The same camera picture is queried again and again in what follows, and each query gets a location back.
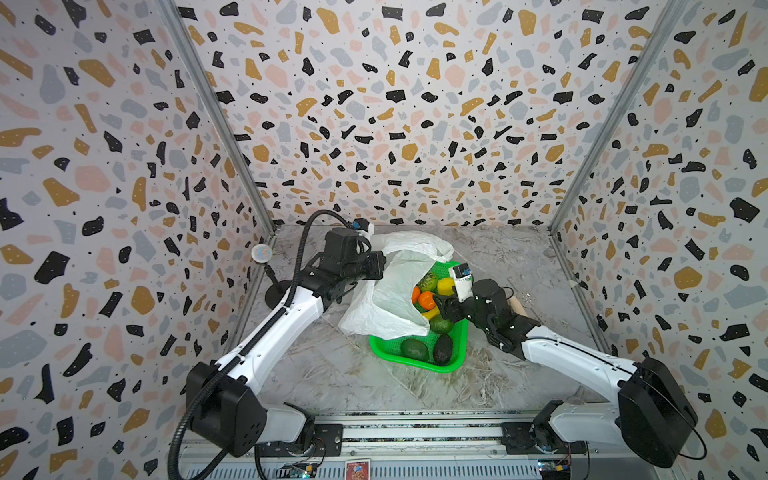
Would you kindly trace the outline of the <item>yellow lemon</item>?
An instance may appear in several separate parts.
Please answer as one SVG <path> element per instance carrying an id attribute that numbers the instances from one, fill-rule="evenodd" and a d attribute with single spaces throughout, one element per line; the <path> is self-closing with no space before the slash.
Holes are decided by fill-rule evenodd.
<path id="1" fill-rule="evenodd" d="M 441 296 L 455 295 L 455 281 L 449 277 L 439 279 L 436 286 L 436 293 Z"/>

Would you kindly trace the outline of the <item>green avocado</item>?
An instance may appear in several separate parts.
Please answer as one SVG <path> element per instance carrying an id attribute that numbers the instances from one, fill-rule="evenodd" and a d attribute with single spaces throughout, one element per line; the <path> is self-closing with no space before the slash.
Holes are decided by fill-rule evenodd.
<path id="1" fill-rule="evenodd" d="M 420 362 L 428 362 L 430 359 L 428 347 L 423 342 L 411 338 L 405 339 L 400 344 L 400 354 Z"/>
<path id="2" fill-rule="evenodd" d="M 451 320 L 436 316 L 430 320 L 430 330 L 437 335 L 449 334 L 454 328 Z"/>

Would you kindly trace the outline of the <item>bumpy green custard apple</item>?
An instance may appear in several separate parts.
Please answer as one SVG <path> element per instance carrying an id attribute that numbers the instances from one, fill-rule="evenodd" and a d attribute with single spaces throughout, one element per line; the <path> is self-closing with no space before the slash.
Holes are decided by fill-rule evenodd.
<path id="1" fill-rule="evenodd" d="M 427 272 L 417 283 L 421 292 L 435 292 L 439 283 L 439 277 L 433 272 Z"/>

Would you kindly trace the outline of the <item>dark brown avocado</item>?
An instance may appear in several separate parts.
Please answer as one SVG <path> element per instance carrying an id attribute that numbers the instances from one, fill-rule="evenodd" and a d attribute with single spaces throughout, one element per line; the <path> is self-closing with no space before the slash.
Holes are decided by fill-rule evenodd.
<path id="1" fill-rule="evenodd" d="M 448 334 L 439 336 L 433 347 L 432 358 L 436 365 L 445 366 L 452 361 L 454 343 Z"/>

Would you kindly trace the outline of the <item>white plastic bag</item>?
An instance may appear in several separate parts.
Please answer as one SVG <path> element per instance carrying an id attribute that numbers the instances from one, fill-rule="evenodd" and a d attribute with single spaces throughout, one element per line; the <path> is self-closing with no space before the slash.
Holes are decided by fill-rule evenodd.
<path id="1" fill-rule="evenodd" d="M 419 231 L 374 234 L 372 249 L 386 258 L 383 278 L 355 287 L 339 328 L 347 335 L 372 335 L 384 340 L 425 336 L 429 321 L 413 306 L 412 290 L 437 262 L 452 259 L 447 241 Z"/>

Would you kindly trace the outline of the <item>yellow banana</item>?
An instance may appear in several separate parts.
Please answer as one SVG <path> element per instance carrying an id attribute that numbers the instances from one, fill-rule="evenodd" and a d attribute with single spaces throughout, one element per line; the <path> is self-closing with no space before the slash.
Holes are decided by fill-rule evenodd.
<path id="1" fill-rule="evenodd" d="M 438 316 L 439 314 L 440 314 L 439 309 L 435 307 L 429 311 L 423 312 L 422 316 L 428 321 L 431 321 L 434 317 Z"/>

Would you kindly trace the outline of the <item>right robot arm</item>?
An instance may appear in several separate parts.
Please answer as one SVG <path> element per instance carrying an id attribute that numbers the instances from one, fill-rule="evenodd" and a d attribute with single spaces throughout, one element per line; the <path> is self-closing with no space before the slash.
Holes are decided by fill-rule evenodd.
<path id="1" fill-rule="evenodd" d="M 539 450 L 614 445 L 654 467 L 670 468 L 695 435 L 697 414 L 663 362 L 631 361 L 569 340 L 512 306 L 490 279 L 459 285 L 454 294 L 434 300 L 443 318 L 469 321 L 500 351 L 556 370 L 602 397 L 581 405 L 549 402 L 527 435 Z"/>

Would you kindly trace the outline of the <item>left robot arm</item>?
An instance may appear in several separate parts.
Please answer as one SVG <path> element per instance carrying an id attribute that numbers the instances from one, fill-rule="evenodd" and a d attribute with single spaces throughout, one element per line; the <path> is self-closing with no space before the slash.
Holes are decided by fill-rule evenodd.
<path id="1" fill-rule="evenodd" d="M 365 220 L 334 228 L 322 252 L 299 271 L 268 317 L 239 345 L 187 377 L 189 428 L 225 453 L 239 457 L 257 445 L 283 442 L 307 449 L 315 419 L 292 406 L 264 406 L 258 395 L 267 377 L 300 334 L 363 280 L 380 280 L 385 255 L 372 248 Z"/>

